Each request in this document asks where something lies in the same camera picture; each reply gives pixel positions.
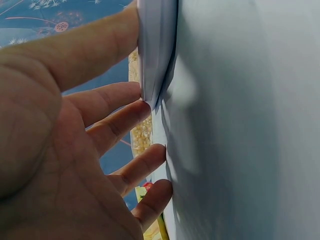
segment popcorn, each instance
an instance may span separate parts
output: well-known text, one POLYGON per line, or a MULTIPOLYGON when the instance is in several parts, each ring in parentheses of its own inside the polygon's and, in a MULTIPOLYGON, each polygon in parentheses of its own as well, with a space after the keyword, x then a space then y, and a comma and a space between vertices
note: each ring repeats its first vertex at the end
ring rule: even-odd
MULTIPOLYGON (((139 82, 138 51, 129 55, 129 82, 139 82)), ((131 148, 134 157, 142 154, 152 144, 152 116, 137 125, 130 132, 131 148)))

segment yellow object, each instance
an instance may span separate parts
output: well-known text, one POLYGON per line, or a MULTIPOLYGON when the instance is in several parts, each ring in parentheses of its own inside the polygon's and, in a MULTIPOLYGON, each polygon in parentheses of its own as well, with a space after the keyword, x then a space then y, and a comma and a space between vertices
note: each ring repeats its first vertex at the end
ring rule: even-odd
MULTIPOLYGON (((147 190, 144 186, 137 186, 135 188, 135 194, 138 202, 147 194, 147 190)), ((144 240, 169 240, 166 224, 162 217, 158 219, 145 231, 143 234, 144 240)))
MULTIPOLYGON (((129 82, 139 82, 138 51, 129 55, 129 82)), ((130 132, 133 156, 139 156, 152 144, 151 115, 130 132)))

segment red object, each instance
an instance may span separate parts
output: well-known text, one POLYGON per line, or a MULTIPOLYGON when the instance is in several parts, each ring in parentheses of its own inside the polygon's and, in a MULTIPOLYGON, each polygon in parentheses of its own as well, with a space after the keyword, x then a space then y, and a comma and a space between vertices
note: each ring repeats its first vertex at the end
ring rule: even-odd
POLYGON ((145 184, 143 184, 143 187, 145 187, 145 189, 147 191, 149 191, 149 189, 152 187, 153 183, 152 182, 146 182, 145 184))

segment hand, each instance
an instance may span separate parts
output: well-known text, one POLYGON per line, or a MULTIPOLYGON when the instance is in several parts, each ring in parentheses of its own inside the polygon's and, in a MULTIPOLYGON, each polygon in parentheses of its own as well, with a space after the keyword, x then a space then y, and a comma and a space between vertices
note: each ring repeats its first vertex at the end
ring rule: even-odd
POLYGON ((122 198, 165 161, 163 146, 150 147, 111 175, 99 164, 150 114, 139 101, 139 85, 61 96, 133 51, 138 25, 133 6, 0 50, 0 239, 142 240, 167 205, 172 187, 166 180, 156 182, 132 212, 122 198))

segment blue patterned fabric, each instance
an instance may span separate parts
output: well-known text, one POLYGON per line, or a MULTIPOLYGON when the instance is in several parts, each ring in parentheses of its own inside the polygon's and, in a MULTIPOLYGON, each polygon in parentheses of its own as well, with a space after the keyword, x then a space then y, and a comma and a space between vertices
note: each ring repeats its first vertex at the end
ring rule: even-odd
MULTIPOLYGON (((131 0, 0 0, 0 47, 44 38, 120 12, 131 0)), ((120 62, 104 75, 63 94, 89 90, 128 79, 128 60, 120 62)), ((106 174, 132 159, 130 136, 101 159, 106 174)), ((125 201, 132 209, 137 204, 132 192, 125 201)))

